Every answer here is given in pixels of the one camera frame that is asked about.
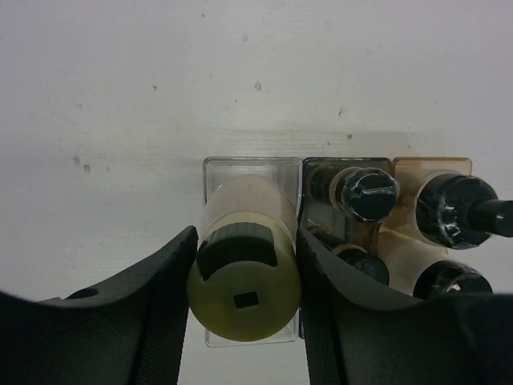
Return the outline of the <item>spice jar black cap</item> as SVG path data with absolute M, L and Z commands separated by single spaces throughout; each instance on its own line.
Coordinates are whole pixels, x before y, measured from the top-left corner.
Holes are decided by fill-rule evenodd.
M 360 223 L 379 223 L 398 202 L 399 183 L 372 167 L 318 166 L 309 174 L 309 195 Z
M 344 241 L 342 238 L 333 235 L 327 229 L 315 225 L 309 227 L 309 231 L 331 254 L 339 257 L 356 270 L 364 273 L 385 286 L 389 285 L 390 274 L 384 261 L 375 254 L 355 245 Z

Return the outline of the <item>brown bottle black spout cap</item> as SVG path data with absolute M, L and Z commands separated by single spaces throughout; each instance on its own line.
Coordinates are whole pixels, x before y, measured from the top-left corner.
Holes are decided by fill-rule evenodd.
M 481 178 L 444 172 L 420 189 L 415 220 L 425 239 L 449 249 L 472 249 L 492 235 L 512 236 L 512 201 L 499 199 Z

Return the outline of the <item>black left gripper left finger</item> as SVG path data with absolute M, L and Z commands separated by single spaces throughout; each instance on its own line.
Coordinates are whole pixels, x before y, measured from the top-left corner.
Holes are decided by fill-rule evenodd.
M 175 384 L 198 236 L 164 247 L 67 298 L 1 296 L 4 384 Z

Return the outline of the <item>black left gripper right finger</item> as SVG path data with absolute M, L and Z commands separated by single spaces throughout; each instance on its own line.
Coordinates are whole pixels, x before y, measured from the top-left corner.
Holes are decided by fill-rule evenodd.
M 512 298 L 422 301 L 384 286 L 297 232 L 312 384 L 509 384 Z

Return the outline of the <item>bottle with yellow cap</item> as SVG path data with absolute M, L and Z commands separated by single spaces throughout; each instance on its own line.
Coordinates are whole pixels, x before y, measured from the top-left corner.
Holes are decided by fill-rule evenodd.
M 297 214 L 282 188 L 258 175 L 222 184 L 200 217 L 187 296 L 208 331 L 234 342 L 269 338 L 301 302 Z

